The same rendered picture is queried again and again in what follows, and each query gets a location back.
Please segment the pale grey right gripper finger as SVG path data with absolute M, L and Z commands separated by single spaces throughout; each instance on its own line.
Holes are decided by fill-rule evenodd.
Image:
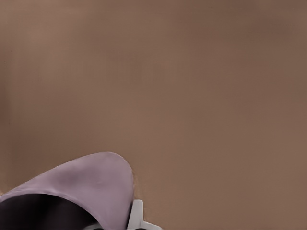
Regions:
M 143 218 L 143 201 L 135 199 L 132 203 L 127 230 L 163 230 L 161 227 L 146 222 Z

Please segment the purple cup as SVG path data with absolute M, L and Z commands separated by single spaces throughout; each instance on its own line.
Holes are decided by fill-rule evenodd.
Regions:
M 134 199 L 127 161 L 112 152 L 83 156 L 0 196 L 0 230 L 125 230 Z

